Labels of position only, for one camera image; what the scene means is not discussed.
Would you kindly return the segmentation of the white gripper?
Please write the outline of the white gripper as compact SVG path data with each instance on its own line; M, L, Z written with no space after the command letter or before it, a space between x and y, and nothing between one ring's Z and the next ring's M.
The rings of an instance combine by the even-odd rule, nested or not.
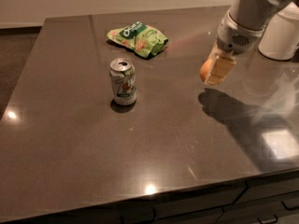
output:
M247 14L234 17L228 10L218 27L217 45L213 45L202 65L202 81L212 86L220 85L236 66L234 55L251 50L262 37L264 29L263 16Z

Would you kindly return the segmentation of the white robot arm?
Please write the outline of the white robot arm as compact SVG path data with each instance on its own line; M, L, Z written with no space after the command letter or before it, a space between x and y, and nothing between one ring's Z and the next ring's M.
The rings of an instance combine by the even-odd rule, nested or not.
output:
M263 36L270 20L299 0L234 0L223 17L213 48L200 68L200 78L217 86L235 67L235 56L250 51Z

